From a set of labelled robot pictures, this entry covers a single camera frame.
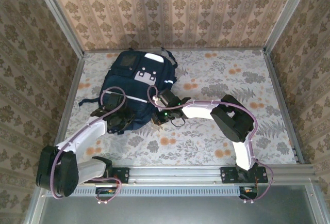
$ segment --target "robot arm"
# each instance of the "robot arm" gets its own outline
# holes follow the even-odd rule
[[[170,90],[165,90],[154,100],[157,105],[172,107],[184,104],[189,99],[180,100]],[[226,95],[221,102],[244,107],[231,95]],[[245,171],[253,167],[253,151],[251,142],[248,139],[248,133],[253,129],[254,121],[246,112],[226,105],[193,103],[181,109],[158,111],[153,115],[153,122],[161,125],[176,118],[206,118],[214,120],[223,134],[232,141],[236,153],[237,166]]]

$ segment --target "floral wallpaper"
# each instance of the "floral wallpaper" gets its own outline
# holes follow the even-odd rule
[[[287,0],[57,0],[86,51],[262,47]]]
[[[330,0],[301,0],[272,58],[305,159],[330,207]]]
[[[255,155],[267,164],[295,164],[293,151],[278,107],[261,50],[173,51],[178,78],[172,91],[180,98],[219,100],[232,94],[256,116],[259,128],[254,137]],[[84,98],[98,96],[104,77],[118,53],[87,53],[67,137],[75,133],[98,108]],[[181,125],[180,120],[174,124]],[[225,165],[235,164],[232,143],[213,120],[192,118],[182,127],[152,122],[123,135],[106,134],[87,148],[81,161],[99,155],[115,165]]]
[[[0,223],[21,223],[77,57],[43,0],[0,0]]]

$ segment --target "black mounting plate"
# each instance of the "black mounting plate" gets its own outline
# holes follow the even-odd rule
[[[122,181],[122,184],[128,184],[129,168],[128,167],[113,167],[111,175],[109,175],[109,177],[118,178],[120,181]],[[98,184],[115,183],[115,180],[104,180],[104,181],[88,180],[85,183],[95,184],[97,186]]]
[[[242,180],[238,176],[238,171],[235,166],[232,167],[221,167],[220,168],[221,181],[223,184],[241,184],[251,183],[255,184],[256,179],[258,183],[268,183],[268,177],[265,167],[258,166],[255,170],[248,171],[249,177],[247,180]]]

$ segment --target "cable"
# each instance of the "cable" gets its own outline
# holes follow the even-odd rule
[[[103,203],[106,204],[106,203],[112,201],[119,194],[120,190],[122,189],[122,181],[120,181],[120,179],[117,179],[117,178],[94,178],[92,180],[94,180],[94,181],[116,180],[119,183],[119,185],[117,186],[117,189],[116,189],[115,193],[113,194],[113,196],[110,199],[106,200],[106,201],[102,201],[100,199],[100,193],[104,192],[104,191],[108,191],[110,189],[101,189],[101,190],[99,190],[97,192],[96,197],[95,197],[97,199],[98,203],[103,202]]]
[[[183,120],[184,123],[182,125],[180,125],[180,126],[175,125],[173,123],[173,120],[171,120],[171,124],[173,124],[173,126],[175,126],[175,127],[182,127],[182,126],[184,126],[186,124],[186,121],[183,118],[182,118],[182,120]]]
[[[269,181],[269,184],[268,184],[266,190],[265,190],[265,191],[264,191],[259,197],[256,197],[255,199],[250,200],[251,203],[253,203],[253,201],[260,200],[261,198],[263,198],[263,197],[267,194],[267,192],[268,192],[269,189],[270,189],[270,186],[271,186],[272,183],[273,183],[273,179],[274,179],[274,172],[273,172],[272,168],[270,168],[269,166],[267,166],[267,165],[261,163],[260,161],[258,161],[258,160],[256,160],[256,159],[254,159],[254,161],[255,161],[257,164],[259,164],[259,165],[261,165],[261,166],[264,166],[265,168],[267,168],[267,169],[270,171],[271,179],[270,179],[270,181]]]
[[[112,111],[108,112],[107,114],[104,114],[103,116],[91,121],[90,123],[86,124],[83,128],[81,128],[61,149],[60,151],[56,154],[55,156],[55,159],[54,159],[54,162],[53,162],[53,165],[52,165],[52,169],[51,169],[51,181],[50,181],[50,187],[51,187],[51,193],[53,195],[53,197],[55,199],[61,199],[63,196],[58,196],[56,193],[55,193],[55,190],[54,190],[54,174],[55,174],[55,168],[56,168],[56,165],[57,165],[57,162],[61,156],[61,154],[63,153],[63,151],[69,146],[70,143],[72,143],[83,131],[85,131],[88,127],[90,127],[91,125],[93,125],[94,123],[102,120],[103,118],[111,115],[112,113],[116,112],[117,110],[119,110],[125,103],[126,101],[126,93],[124,92],[124,90],[120,87],[117,87],[117,86],[112,86],[112,87],[109,87],[107,89],[105,89],[101,95],[101,102],[103,102],[103,96],[104,96],[104,93],[108,90],[111,90],[111,89],[118,89],[120,90],[123,95],[124,95],[124,98],[123,98],[123,101],[120,103],[120,105],[118,105],[115,109],[113,109]]]

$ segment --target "reflective stripe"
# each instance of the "reflective stripe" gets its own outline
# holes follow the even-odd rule
[[[106,93],[109,93],[109,94],[111,94],[111,93],[115,93],[115,94],[122,95],[121,93],[112,92],[112,91],[106,91]],[[133,100],[136,100],[136,101],[140,101],[140,102],[142,102],[142,103],[147,103],[147,102],[148,102],[147,100],[140,99],[140,98],[136,98],[136,97],[132,97],[132,96],[128,96],[128,95],[126,95],[126,97],[127,97],[128,99],[133,99]]]
[[[164,63],[164,59],[159,55],[147,53],[144,57],[149,58],[151,60],[155,60],[155,61]]]

